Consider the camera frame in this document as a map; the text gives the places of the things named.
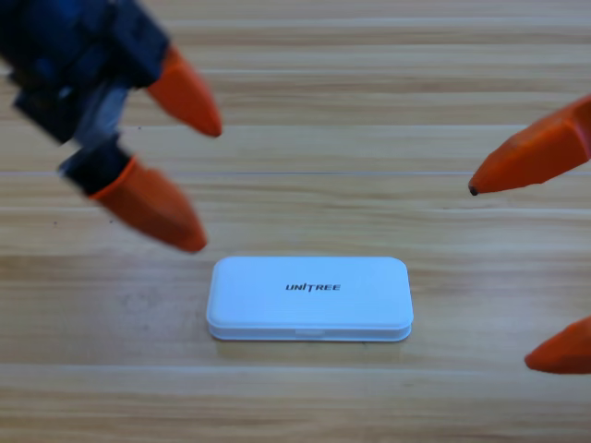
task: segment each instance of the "white plastic case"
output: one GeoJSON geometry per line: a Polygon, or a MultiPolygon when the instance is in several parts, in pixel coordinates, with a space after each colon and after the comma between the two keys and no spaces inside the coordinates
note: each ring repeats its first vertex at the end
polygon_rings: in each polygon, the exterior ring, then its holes
{"type": "Polygon", "coordinates": [[[214,267],[207,321],[232,341],[401,341],[414,319],[392,257],[228,257],[214,267]]]}

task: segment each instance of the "white rectangular case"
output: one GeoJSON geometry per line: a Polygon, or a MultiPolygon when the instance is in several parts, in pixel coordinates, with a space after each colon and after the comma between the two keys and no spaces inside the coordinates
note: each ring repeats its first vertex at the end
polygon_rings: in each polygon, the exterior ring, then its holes
{"type": "Polygon", "coordinates": [[[211,335],[233,341],[400,341],[413,319],[392,257],[224,258],[207,309],[211,335]]]}

